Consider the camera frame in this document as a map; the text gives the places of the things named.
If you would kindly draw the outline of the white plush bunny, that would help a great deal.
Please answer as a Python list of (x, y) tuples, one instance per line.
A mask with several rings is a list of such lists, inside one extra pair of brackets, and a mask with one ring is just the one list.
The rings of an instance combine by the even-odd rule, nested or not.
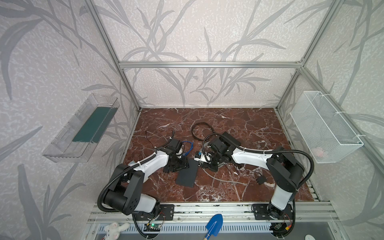
[(103, 240), (117, 240), (120, 237), (121, 232), (126, 231), (130, 226), (129, 223), (120, 225), (117, 222), (105, 226), (104, 231), (106, 232), (106, 235)]

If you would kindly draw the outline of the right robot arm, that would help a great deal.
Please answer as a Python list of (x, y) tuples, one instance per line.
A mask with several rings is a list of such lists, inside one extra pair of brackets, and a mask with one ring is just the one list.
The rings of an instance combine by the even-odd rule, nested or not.
[(266, 214), (274, 220), (285, 215), (288, 203), (295, 199), (296, 193), (312, 176), (315, 167), (313, 158), (306, 152), (286, 150), (283, 147), (275, 150), (244, 148), (241, 142), (227, 132), (208, 135), (203, 140), (201, 150), (195, 153), (194, 160), (202, 168), (214, 172), (224, 163), (246, 164), (268, 170), (276, 186), (266, 207)]

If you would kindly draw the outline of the blue toy shovel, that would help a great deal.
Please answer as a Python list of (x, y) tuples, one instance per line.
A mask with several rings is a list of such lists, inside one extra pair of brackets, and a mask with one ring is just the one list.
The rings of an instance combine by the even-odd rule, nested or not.
[(204, 237), (204, 240), (209, 240), (210, 237), (217, 237), (223, 225), (223, 216), (222, 214), (216, 214), (212, 216), (210, 221), (206, 225), (207, 233)]

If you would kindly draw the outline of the clear plastic wall bin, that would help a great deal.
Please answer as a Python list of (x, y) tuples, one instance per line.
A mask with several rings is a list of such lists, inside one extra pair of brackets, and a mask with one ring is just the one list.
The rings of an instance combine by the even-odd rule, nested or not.
[(43, 151), (54, 163), (86, 163), (120, 107), (117, 97), (90, 94)]

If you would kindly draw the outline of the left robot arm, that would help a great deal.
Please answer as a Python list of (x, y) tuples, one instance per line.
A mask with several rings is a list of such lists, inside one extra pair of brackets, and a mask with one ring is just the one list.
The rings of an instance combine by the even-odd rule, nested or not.
[(99, 210), (105, 213), (143, 214), (148, 219), (159, 216), (160, 202), (142, 193), (149, 176), (162, 169), (164, 173), (176, 173), (187, 169), (189, 163), (183, 155), (183, 143), (170, 139), (155, 149), (149, 157), (130, 165), (118, 165), (97, 199)]

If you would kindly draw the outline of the black power adapter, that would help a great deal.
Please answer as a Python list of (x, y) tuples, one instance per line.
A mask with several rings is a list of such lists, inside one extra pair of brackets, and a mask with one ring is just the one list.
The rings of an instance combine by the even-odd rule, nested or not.
[(258, 178), (256, 178), (256, 183), (258, 185), (262, 185), (264, 184), (265, 182), (267, 181), (267, 178), (263, 175), (259, 176)]

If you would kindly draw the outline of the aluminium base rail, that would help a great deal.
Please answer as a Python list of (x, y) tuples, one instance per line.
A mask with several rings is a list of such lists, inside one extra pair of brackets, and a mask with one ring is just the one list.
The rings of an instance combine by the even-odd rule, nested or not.
[[(172, 220), (166, 223), (207, 223), (212, 216), (222, 214), (225, 223), (257, 222), (251, 211), (252, 202), (185, 202), (173, 203)], [(296, 203), (297, 222), (339, 222), (340, 219), (330, 202)], [(104, 213), (97, 207), (92, 209), (88, 224), (111, 222), (132, 223), (132, 216), (120, 213)]]

